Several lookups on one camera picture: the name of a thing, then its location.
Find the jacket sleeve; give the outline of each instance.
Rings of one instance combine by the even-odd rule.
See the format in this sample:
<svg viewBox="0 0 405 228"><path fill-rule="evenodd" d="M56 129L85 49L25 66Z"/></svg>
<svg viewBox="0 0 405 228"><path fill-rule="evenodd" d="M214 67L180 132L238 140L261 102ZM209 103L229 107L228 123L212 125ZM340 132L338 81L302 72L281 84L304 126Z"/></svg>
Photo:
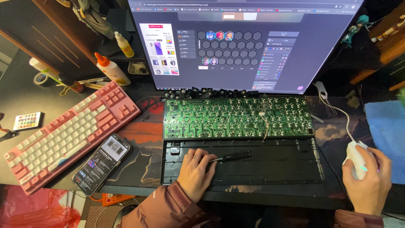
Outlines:
<svg viewBox="0 0 405 228"><path fill-rule="evenodd" d="M175 181L160 186L132 212L122 218L122 228L181 227L201 212Z"/></svg>
<svg viewBox="0 0 405 228"><path fill-rule="evenodd" d="M384 228L381 217L352 211L337 210L334 228Z"/></svg>

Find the red jacket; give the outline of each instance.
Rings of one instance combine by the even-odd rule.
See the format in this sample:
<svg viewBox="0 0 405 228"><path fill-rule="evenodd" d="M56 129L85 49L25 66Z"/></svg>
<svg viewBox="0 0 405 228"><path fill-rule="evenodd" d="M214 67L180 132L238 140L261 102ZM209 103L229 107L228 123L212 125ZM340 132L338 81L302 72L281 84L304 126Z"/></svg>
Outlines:
<svg viewBox="0 0 405 228"><path fill-rule="evenodd" d="M157 188L136 209L122 218L122 228L219 227L218 218L202 212L175 181ZM381 217L337 210L334 228L383 228Z"/></svg>

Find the anime figure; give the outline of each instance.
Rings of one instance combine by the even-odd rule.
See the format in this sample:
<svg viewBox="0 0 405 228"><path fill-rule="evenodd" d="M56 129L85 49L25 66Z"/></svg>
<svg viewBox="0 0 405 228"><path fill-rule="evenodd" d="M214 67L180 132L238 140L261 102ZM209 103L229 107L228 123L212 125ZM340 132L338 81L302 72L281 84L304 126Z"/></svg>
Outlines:
<svg viewBox="0 0 405 228"><path fill-rule="evenodd" d="M225 34L225 40L226 41L231 41L233 39L233 32L232 31L228 31L226 34Z"/></svg>
<svg viewBox="0 0 405 228"><path fill-rule="evenodd" d="M104 20L100 13L100 5L96 0L57 0L60 4L70 8L73 4L73 12L79 21L85 23L96 34L103 34L110 40L115 38L114 33L117 31L110 23Z"/></svg>
<svg viewBox="0 0 405 228"><path fill-rule="evenodd" d="M366 26L369 22L369 17L367 15L361 15L357 22L356 26L352 26L349 28L349 33L345 35L342 39L342 43L347 43L347 45L351 48L352 47L352 37L354 34L356 34L361 27Z"/></svg>
<svg viewBox="0 0 405 228"><path fill-rule="evenodd" d="M215 65L215 64L217 64L218 63L218 59L217 58L212 58L211 59L211 64L212 65Z"/></svg>
<svg viewBox="0 0 405 228"><path fill-rule="evenodd" d="M404 26L404 24L405 24L405 15L402 15L399 17L399 21L396 25L385 31L382 35L371 38L371 41L375 43L377 41L382 41L387 36L396 34Z"/></svg>
<svg viewBox="0 0 405 228"><path fill-rule="evenodd" d="M217 40L222 40L224 38L224 32L218 31L215 35L215 38L217 38Z"/></svg>
<svg viewBox="0 0 405 228"><path fill-rule="evenodd" d="M215 33L214 33L213 31L208 31L208 32L206 33L206 35L205 35L205 37L206 37L208 40L213 40L213 39L214 39L214 36L215 36Z"/></svg>
<svg viewBox="0 0 405 228"><path fill-rule="evenodd" d="M202 63L204 63L204 65L208 65L209 64L209 58L207 58L207 57L203 58Z"/></svg>

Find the red plastic bag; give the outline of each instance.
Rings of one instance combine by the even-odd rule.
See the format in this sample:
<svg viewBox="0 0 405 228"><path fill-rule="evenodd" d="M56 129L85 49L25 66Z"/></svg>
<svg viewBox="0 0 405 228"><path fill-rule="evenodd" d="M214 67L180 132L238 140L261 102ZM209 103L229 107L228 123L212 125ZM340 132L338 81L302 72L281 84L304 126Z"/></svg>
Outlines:
<svg viewBox="0 0 405 228"><path fill-rule="evenodd" d="M1 228L75 228L80 222L78 211L59 204L66 190L40 189L27 196L20 186L7 185L4 193Z"/></svg>

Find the green circuit board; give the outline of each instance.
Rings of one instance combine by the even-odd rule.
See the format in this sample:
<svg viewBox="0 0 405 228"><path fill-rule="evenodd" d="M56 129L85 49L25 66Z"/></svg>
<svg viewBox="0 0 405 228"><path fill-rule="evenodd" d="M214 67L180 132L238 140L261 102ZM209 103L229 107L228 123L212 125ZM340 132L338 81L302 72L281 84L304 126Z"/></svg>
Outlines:
<svg viewBox="0 0 405 228"><path fill-rule="evenodd" d="M164 102L163 138L166 140L264 138L266 131L267 138L314 136L306 98L214 98Z"/></svg>

